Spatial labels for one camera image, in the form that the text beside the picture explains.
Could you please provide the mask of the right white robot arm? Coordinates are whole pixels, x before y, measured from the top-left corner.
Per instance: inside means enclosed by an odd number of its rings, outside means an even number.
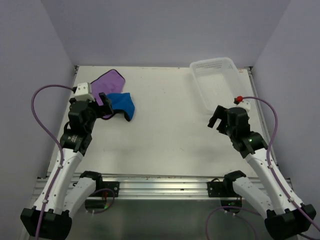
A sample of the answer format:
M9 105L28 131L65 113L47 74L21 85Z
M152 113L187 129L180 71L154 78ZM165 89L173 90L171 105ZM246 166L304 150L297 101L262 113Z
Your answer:
M258 132L251 130L249 116L241 107L217 106L208 127L220 120L217 131L230 138L233 148L252 167L264 190L257 188L241 171L226 174L223 192L238 195L260 214L267 232L274 240L285 240L306 232L316 217L311 204L305 204L294 193L273 160L267 159L268 145Z

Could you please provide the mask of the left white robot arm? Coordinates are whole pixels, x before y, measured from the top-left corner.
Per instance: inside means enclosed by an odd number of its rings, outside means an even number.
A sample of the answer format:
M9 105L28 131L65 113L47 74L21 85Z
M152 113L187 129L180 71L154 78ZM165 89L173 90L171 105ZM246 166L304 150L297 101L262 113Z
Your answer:
M20 219L35 239L64 240L70 233L73 217L89 196L114 191L104 187L102 175L83 172L76 185L69 190L75 170L83 160L92 141L97 119L113 113L111 101L99 93L102 105L96 100L70 99L68 118L58 147L59 155L44 189L32 208L24 208Z

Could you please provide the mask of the blue towel black trim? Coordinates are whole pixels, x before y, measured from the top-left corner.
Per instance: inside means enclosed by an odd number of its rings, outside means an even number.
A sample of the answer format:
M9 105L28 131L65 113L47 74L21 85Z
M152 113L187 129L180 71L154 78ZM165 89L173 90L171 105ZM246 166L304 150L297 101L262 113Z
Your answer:
M123 114L127 122L133 119L136 108L130 93L110 93L107 97L111 100L113 109L113 113L106 117L107 120L116 114Z

